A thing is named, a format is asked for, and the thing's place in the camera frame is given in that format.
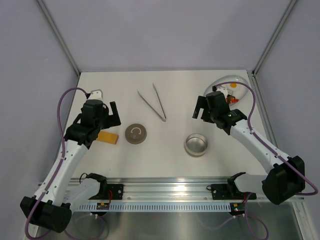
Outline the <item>red orange food toy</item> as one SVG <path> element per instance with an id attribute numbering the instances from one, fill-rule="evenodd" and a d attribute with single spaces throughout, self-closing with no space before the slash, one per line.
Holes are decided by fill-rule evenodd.
<path id="1" fill-rule="evenodd" d="M 228 95 L 227 98 L 226 98 L 226 102 L 231 105 L 231 104 L 235 104 L 239 101 L 238 98 L 236 98 L 235 96 L 233 95 Z"/>

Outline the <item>beige round lid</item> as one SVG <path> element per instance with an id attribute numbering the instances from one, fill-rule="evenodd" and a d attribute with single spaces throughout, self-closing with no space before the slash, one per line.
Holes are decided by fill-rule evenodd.
<path id="1" fill-rule="evenodd" d="M 124 136 L 128 143 L 138 145 L 147 138 L 147 130 L 142 124 L 133 123 L 125 129 Z"/>

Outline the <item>steel round lunch container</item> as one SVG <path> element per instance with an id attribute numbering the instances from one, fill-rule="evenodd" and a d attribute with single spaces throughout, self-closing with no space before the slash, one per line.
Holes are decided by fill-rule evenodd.
<path id="1" fill-rule="evenodd" d="M 208 148 L 207 138 L 199 133 L 190 134 L 184 141 L 184 149 L 191 157 L 203 156 Z"/>

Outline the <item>metal tongs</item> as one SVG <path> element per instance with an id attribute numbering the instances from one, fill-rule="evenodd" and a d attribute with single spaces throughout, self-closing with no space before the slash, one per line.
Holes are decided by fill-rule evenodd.
<path id="1" fill-rule="evenodd" d="M 158 88 L 153 83 L 152 84 L 153 90 L 149 92 L 141 92 L 137 90 L 137 94 L 140 99 L 151 109 L 151 111 L 163 122 L 167 121 L 167 114 L 164 109 L 164 105 L 162 103 Z"/>

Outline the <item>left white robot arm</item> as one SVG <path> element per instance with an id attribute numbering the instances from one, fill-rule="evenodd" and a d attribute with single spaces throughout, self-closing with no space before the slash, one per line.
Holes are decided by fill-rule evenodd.
<path id="1" fill-rule="evenodd" d="M 107 178 L 90 173 L 71 192 L 66 193 L 75 169 L 86 155 L 101 130 L 121 125 L 117 105 L 114 101 L 106 106 L 102 100 L 87 99 L 76 117 L 63 134 L 61 156 L 52 166 L 46 179 L 32 197 L 25 196 L 20 208 L 29 224 L 56 233 L 63 232 L 72 214 L 84 202 L 107 200 L 113 196 Z"/>

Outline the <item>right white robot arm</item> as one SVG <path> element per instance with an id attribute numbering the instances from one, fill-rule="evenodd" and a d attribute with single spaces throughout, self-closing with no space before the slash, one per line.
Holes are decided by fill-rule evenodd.
<path id="1" fill-rule="evenodd" d="M 204 122 L 215 124 L 227 135 L 239 141 L 261 164 L 266 175 L 239 172 L 227 179 L 227 193 L 232 198 L 242 194 L 262 194 L 275 205 L 298 195 L 306 187 L 305 163 L 290 157 L 263 138 L 249 124 L 240 110 L 231 110 L 220 91 L 198 96 L 192 117 L 201 115 Z"/>

